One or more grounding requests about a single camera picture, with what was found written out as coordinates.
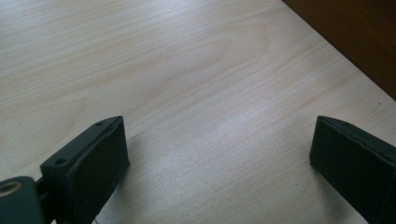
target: wood grain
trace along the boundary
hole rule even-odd
[[[396,100],[396,2],[284,0]]]
[[[1,1],[0,179],[123,115],[99,223],[365,223],[310,165],[317,115],[396,145],[396,103],[281,1]]]

